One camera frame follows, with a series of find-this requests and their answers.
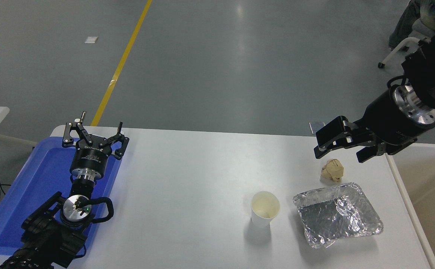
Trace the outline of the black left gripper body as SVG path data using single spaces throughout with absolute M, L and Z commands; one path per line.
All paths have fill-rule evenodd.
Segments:
M 104 175 L 108 163 L 108 157 L 113 150 L 110 145 L 104 148 L 96 148 L 88 145 L 76 145 L 75 155 L 71 162 L 70 173 L 77 175 L 84 170 L 92 170 L 98 175 Z

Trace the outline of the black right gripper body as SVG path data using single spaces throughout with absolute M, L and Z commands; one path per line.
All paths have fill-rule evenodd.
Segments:
M 386 152 L 396 154 L 417 141 L 416 126 L 399 109 L 396 89 L 388 89 L 366 108 L 359 126 L 370 131 L 374 145 L 386 143 Z

